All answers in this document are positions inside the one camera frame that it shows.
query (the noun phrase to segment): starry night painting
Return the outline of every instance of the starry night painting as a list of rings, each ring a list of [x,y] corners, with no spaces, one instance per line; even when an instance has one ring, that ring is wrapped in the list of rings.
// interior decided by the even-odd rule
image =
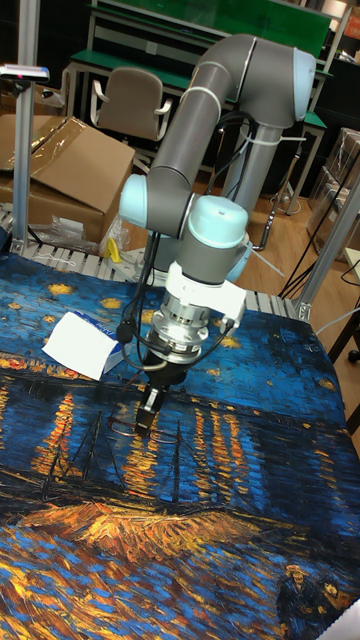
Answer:
[[[42,351],[69,310],[114,330],[133,285],[2,254],[0,287],[0,638],[310,640],[360,597],[359,461],[309,325],[247,311],[141,438],[143,374]]]

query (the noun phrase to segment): chair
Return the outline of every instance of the chair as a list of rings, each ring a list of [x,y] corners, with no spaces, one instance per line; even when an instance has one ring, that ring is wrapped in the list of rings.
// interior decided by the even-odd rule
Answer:
[[[137,67],[118,67],[111,72],[105,93],[100,82],[93,81],[91,122],[99,129],[158,142],[165,135],[172,106],[166,100],[161,107],[162,99],[163,85],[156,75]],[[141,159],[144,156],[136,154],[134,164],[147,172]]]

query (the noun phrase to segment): white cable tie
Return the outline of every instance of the white cable tie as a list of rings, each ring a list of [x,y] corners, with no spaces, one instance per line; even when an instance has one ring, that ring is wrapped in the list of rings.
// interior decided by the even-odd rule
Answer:
[[[241,240],[241,244],[244,245],[244,247],[247,247],[248,245],[246,244],[246,242],[243,242]],[[267,264],[269,267],[271,267],[272,269],[274,269],[274,271],[276,271],[277,273],[279,273],[283,278],[285,278],[285,274],[280,271],[280,269],[278,269],[277,267],[274,267],[273,264],[271,264],[271,262],[269,262],[268,260],[266,260],[266,258],[264,258],[264,256],[260,255],[260,253],[258,253],[258,251],[255,251],[255,249],[251,249],[252,253],[254,253],[258,258],[260,258],[260,260],[262,260],[263,262],[265,262],[265,264]]]
[[[271,142],[270,140],[266,141],[266,140],[257,140],[256,138],[249,138],[249,136],[247,136],[246,134],[244,134],[242,132],[242,127],[240,129],[240,133],[242,135],[242,137],[244,138],[244,140],[249,140],[252,144],[259,144],[263,147],[276,147],[278,144],[280,144],[280,142],[282,141],[286,141],[286,140],[296,140],[298,142],[303,142],[304,140],[306,140],[306,138],[287,138],[286,136],[280,136],[279,140],[276,140],[275,142]]]
[[[324,331],[324,329],[327,329],[328,327],[330,327],[332,324],[335,324],[335,322],[340,322],[340,320],[344,320],[344,318],[347,318],[348,316],[351,316],[351,314],[356,313],[357,311],[360,311],[360,307],[356,307],[356,309],[352,309],[352,311],[348,311],[348,313],[345,313],[343,316],[341,316],[340,318],[336,318],[336,320],[332,320],[331,322],[328,322],[326,325],[324,325],[323,327],[321,327],[321,329],[319,329],[319,331],[316,332],[316,336],[319,335],[319,333],[321,333],[322,331]]]
[[[221,104],[220,104],[220,100],[219,98],[215,95],[215,93],[213,93],[213,91],[210,91],[210,89],[208,89],[207,87],[189,87],[189,89],[186,89],[185,93],[182,94],[181,98],[180,98],[180,103],[183,101],[183,99],[185,98],[187,93],[190,93],[190,91],[202,91],[203,93],[207,93],[209,96],[211,96],[212,98],[214,98],[215,102],[216,102],[216,106],[218,108],[218,112],[219,112],[219,117],[218,120],[220,120],[221,118]]]
[[[62,258],[54,258],[51,253],[39,253],[35,258],[43,258],[44,260],[55,260],[55,262],[64,262],[65,264],[70,265],[70,267],[76,267],[76,262],[73,260],[63,260]]]

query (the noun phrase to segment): white cable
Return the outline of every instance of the white cable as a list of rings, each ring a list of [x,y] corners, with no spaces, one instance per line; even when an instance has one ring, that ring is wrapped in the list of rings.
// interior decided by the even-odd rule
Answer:
[[[270,204],[274,204],[275,197],[276,196],[273,196],[272,198],[270,198]],[[300,213],[300,211],[301,211],[301,204],[300,204],[299,200],[296,200],[296,204],[298,205],[299,208],[298,208],[297,211],[293,211],[292,214]],[[276,211],[281,211],[281,213],[287,213],[287,209],[279,209],[279,207],[276,209]]]
[[[353,309],[352,311],[348,311],[348,313],[344,313],[344,315],[341,316],[340,318],[336,318],[336,320],[332,320],[331,322],[328,322],[324,327],[321,327],[321,329],[319,329],[319,331],[317,331],[315,335],[318,336],[319,333],[324,331],[324,329],[327,329],[332,324],[335,324],[335,322],[340,322],[340,320],[343,320],[344,318],[351,316],[352,313],[356,313],[357,311],[360,311],[360,307],[356,307],[356,309]]]
[[[65,264],[69,264],[70,267],[76,267],[76,262],[73,260],[62,260],[62,258],[54,258],[51,253],[39,253],[35,258],[44,258],[44,260],[54,260],[55,262],[65,262]]]
[[[247,247],[248,245],[246,244],[246,242],[243,242],[241,240],[241,244],[244,245],[244,247]],[[285,278],[285,274],[280,271],[280,269],[278,269],[277,267],[274,267],[273,264],[271,264],[271,262],[269,262],[268,260],[266,260],[264,258],[264,256],[260,255],[260,253],[258,251],[255,251],[255,249],[251,249],[251,251],[258,257],[260,258],[260,260],[263,260],[263,262],[265,262],[265,264],[267,264],[269,267],[271,267],[272,269],[274,269],[274,271],[276,271],[277,273],[279,273],[283,278]]]
[[[207,89],[207,87],[189,87],[189,89],[186,89],[186,91],[182,94],[181,98],[180,98],[180,103],[183,101],[183,99],[185,98],[187,93],[190,93],[190,91],[202,91],[203,93],[207,93],[209,96],[211,96],[215,102],[216,102],[216,106],[218,108],[218,112],[219,112],[219,116],[218,116],[218,120],[220,120],[221,118],[221,104],[220,104],[220,100],[219,98],[215,95],[215,93],[213,93],[212,91],[210,91],[210,89]]]

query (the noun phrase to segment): wooden floor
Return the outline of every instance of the wooden floor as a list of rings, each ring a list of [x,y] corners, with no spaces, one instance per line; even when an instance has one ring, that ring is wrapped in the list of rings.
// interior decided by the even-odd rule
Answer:
[[[204,185],[198,181],[195,190],[202,193],[203,189]],[[285,277],[280,276],[264,264],[257,255],[252,254],[244,272],[237,281],[239,286],[252,291],[279,294],[309,240],[306,221],[311,210],[306,199],[300,198],[299,204],[301,211],[293,216],[289,217],[281,212],[276,214],[266,248],[261,253],[264,258],[280,269]],[[256,211],[248,227],[250,239],[254,244],[260,242],[270,209],[271,204],[268,200],[260,199],[258,201]],[[143,246],[144,238],[146,238],[144,234],[145,232],[142,230],[134,227],[131,229],[131,248]],[[310,247],[300,272],[316,258],[315,249]],[[310,322],[315,332],[354,308],[360,294],[360,287],[351,286],[341,280],[340,276],[347,268],[347,265],[342,262],[334,262],[327,274],[311,309]],[[329,351],[346,321],[337,322],[321,332],[319,339],[326,351]],[[349,348],[343,351],[335,363],[347,418],[360,401],[360,362],[351,364],[347,359],[348,351],[355,348],[355,342],[350,342]],[[360,456],[360,435],[355,435],[353,440]]]

